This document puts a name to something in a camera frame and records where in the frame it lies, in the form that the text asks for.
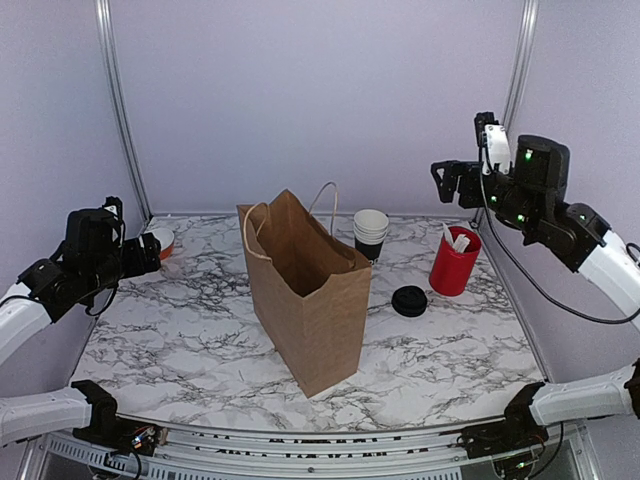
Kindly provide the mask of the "brown paper bag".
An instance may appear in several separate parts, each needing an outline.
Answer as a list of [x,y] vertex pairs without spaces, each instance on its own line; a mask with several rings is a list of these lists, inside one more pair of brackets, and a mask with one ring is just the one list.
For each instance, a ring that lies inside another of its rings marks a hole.
[[290,191],[237,208],[254,312],[306,397],[356,373],[372,266]]

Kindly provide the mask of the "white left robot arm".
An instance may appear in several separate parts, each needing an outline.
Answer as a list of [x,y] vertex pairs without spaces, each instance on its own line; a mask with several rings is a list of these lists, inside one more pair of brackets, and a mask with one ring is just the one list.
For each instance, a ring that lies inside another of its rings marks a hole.
[[51,254],[15,233],[1,236],[3,445],[69,429],[118,452],[153,452],[156,425],[119,416],[112,394],[71,372],[90,323],[112,306],[122,281],[160,266],[159,241],[126,236],[116,197],[71,212]]

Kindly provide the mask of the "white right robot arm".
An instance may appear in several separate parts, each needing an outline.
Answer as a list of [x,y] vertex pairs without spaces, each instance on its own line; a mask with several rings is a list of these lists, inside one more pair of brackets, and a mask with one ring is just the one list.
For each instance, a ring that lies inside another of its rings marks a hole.
[[[506,162],[484,138],[477,160],[439,161],[430,171],[442,202],[483,208],[490,231],[501,222],[519,231],[524,245],[545,247],[607,304],[590,313],[566,303],[516,262],[515,268],[547,302],[592,324],[638,326],[639,247],[624,241],[593,207],[566,200],[570,157],[566,145],[525,134],[517,140],[514,161]],[[515,448],[535,426],[638,414],[639,363],[633,361],[598,376],[524,387],[506,407],[495,438]]]

